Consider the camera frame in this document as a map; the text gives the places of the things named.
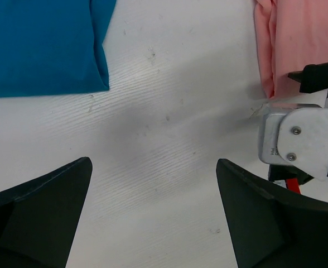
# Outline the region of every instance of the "pink shirt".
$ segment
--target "pink shirt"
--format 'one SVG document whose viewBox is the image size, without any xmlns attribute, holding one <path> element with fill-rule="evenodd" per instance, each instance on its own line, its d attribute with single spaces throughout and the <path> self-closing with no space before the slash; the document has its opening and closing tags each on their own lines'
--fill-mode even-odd
<svg viewBox="0 0 328 268">
<path fill-rule="evenodd" d="M 255 26 L 262 87 L 268 98 L 299 94 L 287 77 L 328 62 L 328 0 L 256 0 Z"/>
</svg>

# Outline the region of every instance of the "black plastic part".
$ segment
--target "black plastic part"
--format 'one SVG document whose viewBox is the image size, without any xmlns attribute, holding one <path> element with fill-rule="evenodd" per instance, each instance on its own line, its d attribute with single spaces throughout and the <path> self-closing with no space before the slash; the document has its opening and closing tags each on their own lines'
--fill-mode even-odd
<svg viewBox="0 0 328 268">
<path fill-rule="evenodd" d="M 91 172 L 84 157 L 0 192 L 0 268 L 65 268 Z"/>
<path fill-rule="evenodd" d="M 300 82 L 301 93 L 314 93 L 328 88 L 328 63 L 307 65 L 303 71 L 294 71 L 288 77 Z"/>
<path fill-rule="evenodd" d="M 287 180 L 294 178 L 297 178 L 299 185 L 304 185 L 313 179 L 312 176 L 294 166 L 269 166 L 269 181 Z"/>
<path fill-rule="evenodd" d="M 328 203 L 229 160 L 216 173 L 239 268 L 328 267 Z"/>
</svg>

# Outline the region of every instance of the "white table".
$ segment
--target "white table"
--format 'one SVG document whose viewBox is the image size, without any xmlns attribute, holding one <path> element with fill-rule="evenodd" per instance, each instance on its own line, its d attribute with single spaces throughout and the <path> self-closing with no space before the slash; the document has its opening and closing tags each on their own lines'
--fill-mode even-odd
<svg viewBox="0 0 328 268">
<path fill-rule="evenodd" d="M 215 166 L 267 175 L 253 4 L 118 0 L 110 92 L 0 99 L 0 191 L 93 161 L 68 268 L 237 266 Z"/>
</svg>

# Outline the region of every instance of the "red wire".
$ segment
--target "red wire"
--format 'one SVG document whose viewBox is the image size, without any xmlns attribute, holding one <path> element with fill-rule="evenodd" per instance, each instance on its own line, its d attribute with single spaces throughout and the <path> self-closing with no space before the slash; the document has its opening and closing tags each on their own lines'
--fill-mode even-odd
<svg viewBox="0 0 328 268">
<path fill-rule="evenodd" d="M 299 188 L 299 182 L 298 182 L 297 178 L 287 179 L 286 185 L 287 185 L 288 190 L 293 191 L 297 194 L 301 194 L 300 188 Z"/>
</svg>

